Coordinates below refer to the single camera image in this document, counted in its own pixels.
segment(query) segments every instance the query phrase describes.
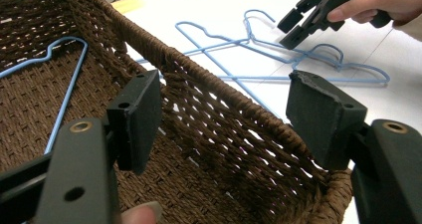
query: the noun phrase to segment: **light blue hanger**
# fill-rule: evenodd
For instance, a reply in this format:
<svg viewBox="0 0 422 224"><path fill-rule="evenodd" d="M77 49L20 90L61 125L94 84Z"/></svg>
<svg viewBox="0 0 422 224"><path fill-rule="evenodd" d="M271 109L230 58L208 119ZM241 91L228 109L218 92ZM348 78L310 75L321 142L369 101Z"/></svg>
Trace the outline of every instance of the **light blue hanger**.
<svg viewBox="0 0 422 224"><path fill-rule="evenodd" d="M20 63L12 68L9 68L3 72L0 73L0 79L5 78L23 68L26 68L30 65L36 64L36 63L41 63L41 62L47 62L52 58L52 53L53 53L53 48L58 46L59 44L66 42L66 41L77 41L80 42L82 44L84 44L84 48L82 50L81 56L78 59L78 63L77 66L75 67L75 71L74 74L72 75L72 79L69 83L68 89L66 91L65 97L63 99L62 105L60 107L59 113L56 117L56 121L55 124L53 126L53 130L52 130L52 134L50 135L49 141L47 143L46 149L44 150L44 154L50 152L53 148L53 144L54 141L56 139L57 133L59 131L60 128L60 124L62 123L63 120L63 116L65 115L65 111L66 111L66 107L68 105L69 99L71 98L71 94L72 94L72 90L74 89L75 83L77 81L77 77L78 77L78 73L80 72L82 63L84 61L84 58L87 54L87 50L88 50L88 43L86 41L84 41L81 38L77 38L77 37L63 37L60 38L58 40L56 40L55 42L53 42L52 44L50 44L47 48L47 55L44 58L35 58L35 59L30 59L27 60L23 63Z"/></svg>
<svg viewBox="0 0 422 224"><path fill-rule="evenodd" d="M327 80L331 81L331 82L355 82L355 83L380 83L380 84L386 84L390 81L390 77L388 76L387 73L385 73L384 71L382 71L381 69L375 68L373 66L369 66L369 65L364 65L364 64L359 64L359 63L345 63L343 61L344 58L344 53L341 49L339 49L338 47L331 45L331 44L318 44L316 46L314 46L312 49L308 50L308 51L304 51L304 50L300 50L300 49L292 49L291 51L295 52L298 54L298 56L292 57L290 59L285 59L279 56L275 56L272 55L266 51L260 50L258 48L252 47L250 46L251 43L255 44L255 45L261 45L261 46L269 46L272 47L274 49L278 49L278 50L285 50L285 51L289 51L287 50L285 47L283 47L280 44L277 43L272 43L272 42L267 42L264 40L260 40L257 39L256 36L253 33L252 30L252 26L251 23L249 21L249 14L252 12L258 12L261 13L263 15L265 15L272 23L275 23L276 21L266 12L262 11L262 10L258 10L258 9L251 9L248 10L244 13L244 23L245 23L245 29L247 32L247 37L243 38L243 39L231 39L222 35L212 35L210 33L208 33L208 31L206 30L206 28L193 23L193 22L186 22L186 21L182 21L182 22L178 22L176 24L176 29L183 34L191 43L193 43L195 46L197 46L198 48L196 50L192 50L192 51L188 51L185 52L185 55L194 55L194 54L198 54L198 53L203 53L204 51L209 51L209 50L213 50L216 48L222 48L222 47L227 47L229 45L235 45L235 46L239 46L239 47L243 47L245 49L248 49L250 51L259 53L263 56L272 58L276 61L279 61L281 63L284 64L292 64L292 69L296 70L298 68L298 65L300 64L300 62L302 62L305 59L308 58L312 58L312 59L316 59L316 60L320 60L320 61L324 61L325 63L328 64L332 64L338 72L344 70L344 69L349 69L349 68L363 68L363 69L367 69L367 70L371 70L374 71L378 74L381 75L382 79L346 79L346 78L326 78ZM199 44L191 37L187 34L187 32L185 32L182 28L181 25L189 25L192 26L194 28L197 28L199 30L201 30L207 37L209 38L213 38L213 39L220 39L223 40L225 42L223 43L219 43L213 46L208 46L208 47L201 47L199 46ZM329 58L327 56L323 56L320 54L316 53L316 50L318 48L321 47L327 47L332 49L334 52L338 53L338 60ZM218 67L224 67L221 63L216 63L216 65ZM224 77L220 77L220 78L225 78L225 79L259 79L259 80L289 80L289 77L256 77L256 76L224 76Z"/></svg>

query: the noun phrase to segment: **wicker basket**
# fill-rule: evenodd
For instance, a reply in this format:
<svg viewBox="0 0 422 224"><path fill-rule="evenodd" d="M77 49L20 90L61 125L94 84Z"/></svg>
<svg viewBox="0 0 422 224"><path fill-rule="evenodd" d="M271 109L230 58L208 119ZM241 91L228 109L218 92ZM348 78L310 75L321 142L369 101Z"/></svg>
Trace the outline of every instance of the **wicker basket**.
<svg viewBox="0 0 422 224"><path fill-rule="evenodd" d="M340 223L349 171L317 168L300 138L241 93L131 23L104 0L0 0L0 71L63 36L89 43L65 122L101 117L144 68L164 75L163 120L146 171L119 171L121 210L150 200L161 223ZM40 156L82 46L0 80L0 171Z"/></svg>

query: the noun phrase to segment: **screw hole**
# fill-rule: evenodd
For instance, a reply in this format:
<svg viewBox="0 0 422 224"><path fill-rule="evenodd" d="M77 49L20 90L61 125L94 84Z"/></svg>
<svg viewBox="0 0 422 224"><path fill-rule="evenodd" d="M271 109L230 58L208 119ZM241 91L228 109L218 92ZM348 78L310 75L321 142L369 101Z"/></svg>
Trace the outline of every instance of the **screw hole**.
<svg viewBox="0 0 422 224"><path fill-rule="evenodd" d="M81 121L78 123L75 123L71 126L71 132L83 132L87 131L93 126L93 124L89 121Z"/></svg>
<svg viewBox="0 0 422 224"><path fill-rule="evenodd" d="M385 122L383 124L383 126L386 129L388 129L388 130L390 130L392 132L396 132L396 133L402 133L402 134L404 134L404 133L407 133L408 132L406 126L404 126L404 125L402 125L400 123L397 123L397 122Z"/></svg>
<svg viewBox="0 0 422 224"><path fill-rule="evenodd" d="M130 104L129 103L121 103L121 104L118 105L118 107L121 108L121 109L126 109L126 108L130 107Z"/></svg>
<svg viewBox="0 0 422 224"><path fill-rule="evenodd" d="M80 199L85 193L83 187L75 187L65 194L65 201L73 202Z"/></svg>

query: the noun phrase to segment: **white table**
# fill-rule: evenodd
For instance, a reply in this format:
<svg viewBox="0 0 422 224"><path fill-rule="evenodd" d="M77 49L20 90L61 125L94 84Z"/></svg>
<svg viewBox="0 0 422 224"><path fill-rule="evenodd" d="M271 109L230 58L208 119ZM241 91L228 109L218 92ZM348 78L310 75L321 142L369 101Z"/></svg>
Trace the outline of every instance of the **white table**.
<svg viewBox="0 0 422 224"><path fill-rule="evenodd" d="M168 46L187 52L195 49L174 27L177 22L191 21L208 29L210 33L233 39L245 37L243 14L249 9L261 9L273 16L277 23L295 7L299 0L143 0L142 6L124 15ZM263 24L251 18L257 37L278 42L285 36L276 24ZM195 29L186 29L202 46L221 43L210 41ZM338 46L344 51L346 62L362 63L380 68L388 73L391 81L384 84L335 83L366 107L366 122L388 118L405 122L422 131L422 43L393 30L391 24L374 29L369 24L359 25L347 21L338 32L330 29L316 32L299 45L307 50L319 43ZM333 56L333 52L321 49L321 54ZM139 55L131 51L137 59ZM228 48L212 52L235 75L287 76L289 65L268 59L242 48ZM192 56L216 75L225 75L204 55ZM333 67L314 60L305 60L298 68L323 77L370 78L371 72L362 70L336 71ZM236 88L239 86L228 82ZM285 118L289 81L244 82L274 113ZM346 210L343 223L358 223L355 205Z"/></svg>

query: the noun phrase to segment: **hand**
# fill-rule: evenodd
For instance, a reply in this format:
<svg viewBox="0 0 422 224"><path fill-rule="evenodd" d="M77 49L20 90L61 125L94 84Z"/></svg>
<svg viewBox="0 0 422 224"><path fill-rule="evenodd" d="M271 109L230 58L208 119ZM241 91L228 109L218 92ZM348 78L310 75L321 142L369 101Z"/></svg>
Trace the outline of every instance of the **hand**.
<svg viewBox="0 0 422 224"><path fill-rule="evenodd" d="M155 224L162 214L158 202L148 202L128 209L121 214L122 224Z"/></svg>
<svg viewBox="0 0 422 224"><path fill-rule="evenodd" d="M377 10L388 12L394 25L404 25L422 13L422 0L350 0L328 13L330 22L352 18L358 23L370 22Z"/></svg>

